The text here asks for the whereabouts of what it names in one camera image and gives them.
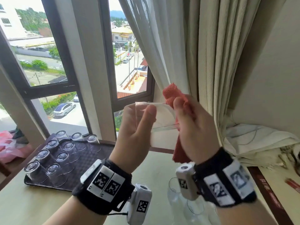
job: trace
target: red object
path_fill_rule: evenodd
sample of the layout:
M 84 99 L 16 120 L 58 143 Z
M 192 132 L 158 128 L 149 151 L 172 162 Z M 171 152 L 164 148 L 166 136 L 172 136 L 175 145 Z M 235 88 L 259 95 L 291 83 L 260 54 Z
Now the red object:
M 296 183 L 293 179 L 287 178 L 285 182 L 292 187 L 294 190 L 296 190 L 298 193 L 300 193 L 300 185 Z
M 166 99 L 166 104 L 168 104 L 169 106 L 173 107 L 173 102 L 174 99 L 177 97 L 181 97 L 183 98 L 183 100 L 185 101 L 183 104 L 183 109 L 185 110 L 186 113 L 188 113 L 193 119 L 195 119 L 195 114 L 193 112 L 193 110 L 190 107 L 190 104 L 188 102 L 188 99 L 186 98 L 185 94 L 183 94 L 178 88 L 177 86 L 172 83 L 170 84 L 168 87 L 166 87 L 163 90 L 163 96 Z M 185 154 L 185 151 L 182 148 L 179 136 L 176 142 L 176 146 L 175 146 L 175 150 L 173 153 L 173 161 L 176 163 L 188 163 L 190 162 L 190 158 L 187 157 L 187 155 Z

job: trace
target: towel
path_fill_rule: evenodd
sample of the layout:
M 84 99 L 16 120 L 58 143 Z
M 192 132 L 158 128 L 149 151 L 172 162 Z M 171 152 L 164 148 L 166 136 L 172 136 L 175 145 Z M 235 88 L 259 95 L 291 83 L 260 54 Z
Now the towel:
M 184 108 L 185 112 L 188 113 L 193 119 L 196 118 L 193 110 L 190 107 L 189 101 L 186 98 L 185 94 L 183 94 L 177 88 L 177 86 L 174 83 L 170 84 L 168 87 L 166 87 L 163 90 L 163 96 L 166 99 L 166 104 L 171 106 L 173 109 L 174 109 L 174 107 L 173 107 L 174 99 L 177 98 L 177 97 L 183 98 L 183 100 L 185 101 L 184 104 L 183 104 L 183 108 Z M 173 161 L 176 162 L 176 163 L 189 163 L 189 162 L 191 162 L 190 158 L 186 155 L 185 151 L 182 148 L 179 136 L 177 138 L 175 150 L 174 150 L 174 153 L 173 153 Z

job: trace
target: black wristband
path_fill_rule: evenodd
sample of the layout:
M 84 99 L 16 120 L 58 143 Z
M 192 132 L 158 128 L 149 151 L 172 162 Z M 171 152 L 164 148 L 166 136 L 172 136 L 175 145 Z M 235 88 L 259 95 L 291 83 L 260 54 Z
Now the black wristband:
M 232 166 L 236 167 L 235 172 L 228 172 L 228 167 Z M 232 207 L 242 202 L 252 203 L 257 199 L 249 175 L 223 147 L 204 163 L 195 165 L 194 169 L 193 179 L 206 201 L 219 207 Z M 235 184 L 233 177 L 238 178 L 238 184 Z
M 107 179 L 106 183 L 103 185 L 103 193 L 106 195 L 110 194 L 113 197 L 111 202 L 104 200 L 87 190 L 92 185 L 94 178 L 96 176 L 98 177 L 98 175 L 101 174 L 99 173 L 99 171 L 102 166 L 106 166 L 114 173 L 125 178 L 124 182 L 121 185 L 119 185 L 119 183 L 113 181 L 112 179 Z M 99 215 L 108 215 L 112 210 L 119 212 L 126 201 L 130 198 L 134 190 L 134 186 L 131 184 L 131 178 L 132 175 L 127 174 L 109 159 L 104 159 L 102 160 L 101 165 L 92 172 L 92 174 L 83 184 L 79 183 L 74 188 L 74 190 L 72 191 L 72 195 L 76 196 L 77 199 L 88 209 Z M 117 190 L 114 189 L 116 193 L 114 193 L 114 190 L 110 191 L 111 186 L 117 188 Z M 123 202 L 123 204 L 120 208 L 117 208 L 121 202 Z

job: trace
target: black tray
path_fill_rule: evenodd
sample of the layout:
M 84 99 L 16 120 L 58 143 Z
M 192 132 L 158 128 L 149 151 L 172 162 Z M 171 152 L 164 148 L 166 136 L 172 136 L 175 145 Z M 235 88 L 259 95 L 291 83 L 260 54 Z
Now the black tray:
M 59 187 L 54 187 L 52 185 L 52 183 L 48 180 L 48 178 L 44 182 L 42 182 L 41 184 L 34 184 L 30 180 L 30 178 L 28 178 L 27 175 L 25 175 L 24 183 L 26 185 L 35 185 L 35 186 L 41 186 L 41 187 L 46 187 L 46 188 L 51 188 L 51 189 L 64 190 L 64 191 L 72 192 L 74 187 L 79 183 L 81 175 L 84 174 L 84 172 L 86 170 L 88 170 L 88 168 L 90 166 L 92 166 L 92 164 L 97 159 L 103 160 L 105 158 L 108 158 L 110 156 L 113 148 L 114 148 L 114 145 L 113 144 L 100 143 L 100 144 L 95 145 L 95 147 L 101 148 L 100 151 L 97 152 L 97 153 L 91 153 L 89 151 L 89 148 L 87 147 L 83 151 L 79 152 L 80 153 L 80 158 L 77 161 L 74 162 L 75 169 L 67 174 L 68 179 L 63 185 L 61 185 Z M 55 152 L 53 154 L 53 156 L 56 158 L 56 155 L 60 152 L 62 152 L 62 151 Z

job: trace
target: plastic bag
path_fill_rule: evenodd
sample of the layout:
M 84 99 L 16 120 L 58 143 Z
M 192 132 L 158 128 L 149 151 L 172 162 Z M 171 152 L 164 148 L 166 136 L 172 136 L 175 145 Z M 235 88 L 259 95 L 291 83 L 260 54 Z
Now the plastic bag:
M 0 132 L 0 161 L 11 162 L 16 157 L 27 158 L 33 152 L 30 144 L 18 144 L 8 131 Z
M 156 121 L 153 124 L 151 132 L 178 128 L 179 125 L 176 123 L 175 111 L 169 105 L 162 102 L 135 102 L 137 125 L 140 123 L 146 107 L 150 104 L 156 106 L 157 110 Z

